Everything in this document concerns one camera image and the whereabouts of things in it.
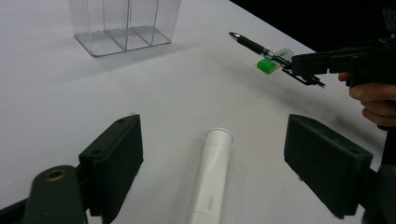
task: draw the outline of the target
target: finger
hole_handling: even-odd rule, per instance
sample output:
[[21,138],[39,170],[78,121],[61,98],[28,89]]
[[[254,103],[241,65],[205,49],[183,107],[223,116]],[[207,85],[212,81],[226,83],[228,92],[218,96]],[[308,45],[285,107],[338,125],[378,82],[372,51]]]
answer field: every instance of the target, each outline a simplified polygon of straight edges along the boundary
[[349,95],[361,101],[396,101],[396,85],[372,82],[353,87]]
[[395,127],[396,126],[396,118],[390,118],[385,116],[380,116],[376,113],[371,112],[370,110],[364,108],[361,112],[365,118],[370,120],[372,123],[375,123],[379,126],[385,127]]
[[396,118],[396,104],[386,101],[361,102],[371,112],[385,117]]
[[340,73],[340,74],[338,74],[338,80],[339,81],[347,81],[348,77],[349,77],[348,73]]

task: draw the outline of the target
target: clear plastic container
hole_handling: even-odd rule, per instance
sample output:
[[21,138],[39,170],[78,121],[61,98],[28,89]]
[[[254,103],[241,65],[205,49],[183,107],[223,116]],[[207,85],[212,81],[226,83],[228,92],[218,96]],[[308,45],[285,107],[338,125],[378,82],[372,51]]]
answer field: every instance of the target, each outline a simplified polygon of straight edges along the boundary
[[92,56],[172,42],[181,0],[69,0],[76,40]]

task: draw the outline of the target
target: black pen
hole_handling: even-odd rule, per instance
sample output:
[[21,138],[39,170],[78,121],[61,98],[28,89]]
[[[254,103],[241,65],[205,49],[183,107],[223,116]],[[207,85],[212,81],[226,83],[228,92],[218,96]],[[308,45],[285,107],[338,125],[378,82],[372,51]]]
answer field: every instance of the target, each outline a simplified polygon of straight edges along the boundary
[[262,57],[270,59],[271,61],[274,61],[276,63],[279,63],[279,65],[282,67],[282,71],[288,74],[289,76],[297,79],[301,83],[305,84],[306,86],[309,85],[319,85],[321,88],[324,88],[326,85],[320,82],[320,79],[315,76],[310,76],[310,77],[297,77],[291,72],[291,62],[288,60],[285,60],[284,58],[280,57],[279,55],[273,53],[271,50],[266,49],[265,47],[247,39],[246,37],[230,32],[229,33],[230,37],[232,37],[236,42],[239,44],[247,47],[248,49],[251,49],[253,52],[260,54]]
[[281,67],[290,67],[291,66],[291,62],[283,59],[282,57],[280,57],[279,55],[273,53],[271,50],[266,49],[265,47],[247,39],[246,37],[230,32],[229,33],[230,37],[232,37],[234,40],[236,40],[236,42],[238,42],[239,44],[247,47],[248,49],[251,49],[253,52],[260,54],[262,57],[270,59],[274,62],[277,62],[280,64]]

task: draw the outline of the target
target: white cylinder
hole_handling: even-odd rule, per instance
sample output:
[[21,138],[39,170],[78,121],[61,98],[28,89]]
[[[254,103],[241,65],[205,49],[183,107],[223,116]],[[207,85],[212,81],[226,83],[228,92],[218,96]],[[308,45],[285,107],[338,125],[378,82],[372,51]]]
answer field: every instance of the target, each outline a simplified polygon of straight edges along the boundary
[[232,134],[225,129],[206,133],[188,224],[219,224],[232,142]]

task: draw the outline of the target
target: table surface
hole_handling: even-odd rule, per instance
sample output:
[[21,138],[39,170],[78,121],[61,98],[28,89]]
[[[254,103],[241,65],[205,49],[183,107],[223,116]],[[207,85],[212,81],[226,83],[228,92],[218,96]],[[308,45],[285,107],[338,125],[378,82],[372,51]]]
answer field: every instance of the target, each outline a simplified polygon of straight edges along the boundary
[[[78,154],[117,119],[139,114],[144,159],[114,223],[186,223],[205,133],[233,133],[221,223],[361,223],[334,217],[284,162],[289,114],[316,119],[381,161],[386,133],[337,75],[325,89],[256,67],[272,51],[313,52],[228,0],[183,0],[173,42],[101,58],[73,37],[67,1],[0,2],[0,208]],[[100,223],[89,217],[90,223]]]

